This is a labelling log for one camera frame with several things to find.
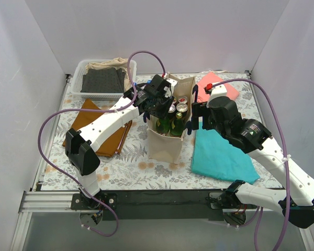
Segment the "beige canvas tote bag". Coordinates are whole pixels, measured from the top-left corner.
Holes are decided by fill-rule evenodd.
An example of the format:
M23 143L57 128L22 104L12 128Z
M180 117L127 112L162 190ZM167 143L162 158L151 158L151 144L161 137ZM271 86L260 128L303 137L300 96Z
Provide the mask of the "beige canvas tote bag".
M158 119L154 116L150 116L149 119L147 119L149 146L148 155L149 158L158 161L178 164L180 161L181 150L184 145L184 139L187 138L188 135L192 134L190 125L192 118L191 104L195 101L197 84L195 77L193 76L187 78L177 78L172 74L167 74L166 78L177 82L174 87L173 97L179 99L184 96L187 100L188 110L185 114L185 118L183 118L184 130L180 136L172 136L170 133L159 134L156 130Z

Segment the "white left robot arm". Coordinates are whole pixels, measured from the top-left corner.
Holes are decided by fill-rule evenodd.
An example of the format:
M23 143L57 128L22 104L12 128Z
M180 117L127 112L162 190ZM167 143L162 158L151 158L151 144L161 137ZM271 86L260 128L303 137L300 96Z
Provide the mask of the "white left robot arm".
M100 159L96 155L101 145L126 123L147 113L165 118L173 102L177 81L155 75L150 83L136 84L119 98L111 111L79 130L70 129L65 136L65 154L74 166L83 203L96 209L101 202L96 170Z

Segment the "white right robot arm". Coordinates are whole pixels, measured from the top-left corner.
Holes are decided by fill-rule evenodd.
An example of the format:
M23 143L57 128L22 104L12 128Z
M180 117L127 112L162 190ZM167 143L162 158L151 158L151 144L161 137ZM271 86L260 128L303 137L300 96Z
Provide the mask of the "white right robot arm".
M240 149L265 167L284 191L251 185L235 180L213 201L224 208L238 208L242 204L264 207L287 217L296 227L306 229L314 224L314 179L304 172L259 121L245 119L236 103L226 96L209 102L192 103L192 128L216 130L232 146Z

